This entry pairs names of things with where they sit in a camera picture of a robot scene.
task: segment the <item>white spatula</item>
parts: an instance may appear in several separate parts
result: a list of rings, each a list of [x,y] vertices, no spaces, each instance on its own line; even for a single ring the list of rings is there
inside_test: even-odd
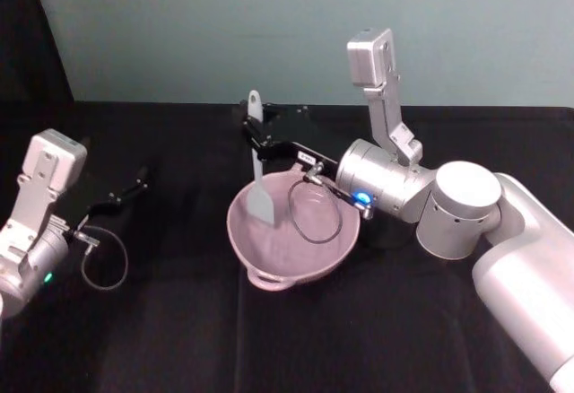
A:
[[[263,122],[263,106],[261,105],[261,98],[259,92],[252,91],[249,93],[248,98],[248,114]],[[253,176],[255,178],[255,185],[248,192],[248,212],[250,215],[255,216],[259,220],[275,226],[275,212],[273,206],[273,199],[265,191],[263,187],[263,165],[257,158],[256,150],[252,150],[253,156]]]

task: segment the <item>light blue wall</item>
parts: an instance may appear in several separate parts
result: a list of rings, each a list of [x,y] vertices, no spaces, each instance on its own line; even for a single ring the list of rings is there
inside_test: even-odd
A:
[[[574,105],[574,0],[42,0],[78,100],[363,103],[346,41],[395,33],[403,104]]]

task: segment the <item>wire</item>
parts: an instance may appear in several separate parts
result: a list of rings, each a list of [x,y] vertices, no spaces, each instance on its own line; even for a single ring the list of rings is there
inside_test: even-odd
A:
[[[314,240],[311,239],[309,236],[307,236],[303,230],[299,227],[299,225],[297,224],[297,222],[295,221],[295,217],[293,216],[293,200],[292,200],[292,194],[293,194],[293,190],[301,183],[305,182],[303,179],[298,180],[297,182],[295,182],[293,185],[291,185],[291,187],[289,188],[289,193],[287,193],[287,202],[288,202],[288,212],[289,212],[289,219],[291,220],[291,223],[293,224],[293,227],[295,227],[295,230],[297,231],[297,233],[301,236],[301,238],[303,238],[304,240],[306,240],[309,243],[313,243],[315,245],[321,245],[323,243],[328,243],[331,240],[333,240],[334,238],[336,238],[339,233],[341,232],[341,229],[343,228],[343,215],[341,214],[341,209],[339,209],[339,205],[337,203],[337,199],[335,197],[335,195],[331,192],[330,189],[327,189],[326,192],[329,195],[329,199],[331,200],[331,202],[333,203],[333,205],[335,206],[335,210],[337,211],[337,216],[338,216],[338,224],[337,224],[337,229],[335,230],[335,233],[333,233],[331,236],[329,236],[326,239],[321,239],[321,240]]]
[[[117,244],[119,245],[119,247],[121,248],[123,254],[124,254],[124,260],[126,261],[125,267],[124,267],[124,273],[122,274],[122,277],[119,279],[119,281],[117,281],[115,284],[112,285],[98,285],[96,283],[94,283],[86,274],[86,263],[88,261],[88,257],[91,254],[91,250],[92,247],[89,247],[88,250],[86,250],[86,252],[83,254],[83,259],[82,259],[82,265],[80,267],[80,270],[82,272],[82,278],[85,281],[85,283],[87,283],[91,288],[98,290],[99,292],[112,292],[114,290],[116,290],[117,288],[119,288],[125,281],[127,278],[127,271],[129,269],[129,260],[127,257],[127,249],[126,249],[126,245],[124,245],[124,242],[112,231],[108,230],[108,229],[104,229],[103,227],[99,227],[97,225],[84,225],[82,227],[83,230],[93,230],[93,231],[101,231],[103,233],[107,233],[108,236],[110,236],[111,238],[113,238],[113,240],[115,240],[117,242]]]

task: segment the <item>black cloth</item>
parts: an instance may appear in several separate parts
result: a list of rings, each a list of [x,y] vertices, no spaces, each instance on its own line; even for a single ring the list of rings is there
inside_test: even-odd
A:
[[[72,99],[40,0],[0,0],[0,100]]]
[[[127,283],[94,292],[73,255],[23,314],[4,323],[0,391],[549,391],[476,296],[472,261],[433,258],[408,230],[387,249],[363,232],[342,265],[316,283],[283,293],[251,286],[225,228],[230,201],[252,180],[236,109],[37,110],[3,106],[2,218],[30,137],[47,127],[89,135],[86,171],[111,189],[142,163],[158,173],[131,211],[104,222],[128,246]],[[342,135],[369,133],[366,108],[314,107],[311,117]],[[573,117],[569,109],[404,108],[423,142],[423,165],[464,159],[505,171],[570,228]]]

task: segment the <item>black background curtain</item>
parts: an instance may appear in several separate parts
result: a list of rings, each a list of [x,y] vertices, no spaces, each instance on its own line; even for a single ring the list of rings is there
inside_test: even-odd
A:
[[[0,100],[73,100],[40,0],[0,0]]]

